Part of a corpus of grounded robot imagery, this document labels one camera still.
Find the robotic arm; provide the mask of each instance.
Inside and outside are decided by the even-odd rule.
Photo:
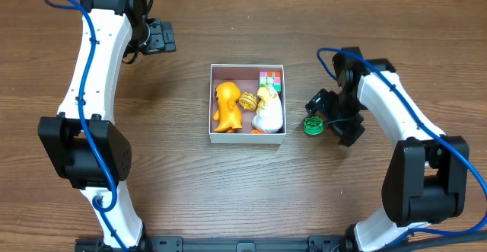
[[[129,141],[114,126],[113,102],[122,59],[173,52],[176,50],[171,24],[147,19],[146,0],[81,0],[94,25],[97,41],[91,38],[87,19],[83,18],[83,34],[75,73],[57,117],[42,117],[39,137],[56,172],[70,180],[90,203],[102,196],[103,207],[112,199],[112,190],[97,163],[86,139],[80,138],[78,93],[91,44],[97,44],[92,66],[84,87],[84,117],[110,173],[116,182],[118,200],[105,214],[118,237],[131,251],[152,252],[142,220],[132,206],[126,178],[129,175],[132,150]],[[102,215],[95,211],[103,229],[103,243],[120,248]]]
[[[345,48],[361,57],[358,47]],[[400,84],[395,68],[386,59],[369,60],[394,84],[418,118],[435,134],[443,136],[463,156],[468,146],[461,137],[445,136],[414,104]],[[330,121],[340,144],[350,146],[364,132],[359,110],[369,109],[395,147],[382,187],[381,206],[369,219],[347,231],[343,247],[350,251],[374,251],[396,240],[410,228],[426,227],[456,217],[463,211],[466,168],[450,152],[419,128],[404,104],[361,62],[343,54],[333,57],[342,91],[321,90],[307,105],[309,115],[320,111]],[[438,169],[425,177],[425,166]]]

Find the tabletop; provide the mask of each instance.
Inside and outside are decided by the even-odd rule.
[[[37,124],[56,115],[68,90],[81,14],[43,0],[0,2],[0,250],[70,251],[77,238],[101,236],[100,226],[57,176]],[[486,11],[487,0],[155,0],[151,16],[172,22],[177,51],[122,65],[115,100],[116,127],[132,145],[130,196],[148,233],[343,234],[380,206],[393,149],[368,111],[350,148],[329,129],[316,137],[302,129],[304,105],[321,88],[339,90],[316,59],[322,46],[388,58],[422,112],[464,137],[487,175]],[[212,63],[284,65],[280,146],[209,142]],[[469,228],[484,214],[469,175],[463,214],[435,227]]]

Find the green object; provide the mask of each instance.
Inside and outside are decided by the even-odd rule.
[[[323,120],[319,116],[308,117],[304,120],[303,129],[308,135],[318,135],[323,130]]]

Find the orange toy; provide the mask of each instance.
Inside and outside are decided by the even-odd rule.
[[[233,133],[236,129],[242,128],[242,114],[237,106],[240,98],[240,89],[231,81],[220,84],[214,93],[218,104],[213,120],[220,123],[215,132]]]

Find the white duck toy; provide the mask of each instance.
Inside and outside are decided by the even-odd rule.
[[[257,91],[260,102],[252,126],[263,133],[276,133],[284,123],[281,98],[274,87],[264,85]]]

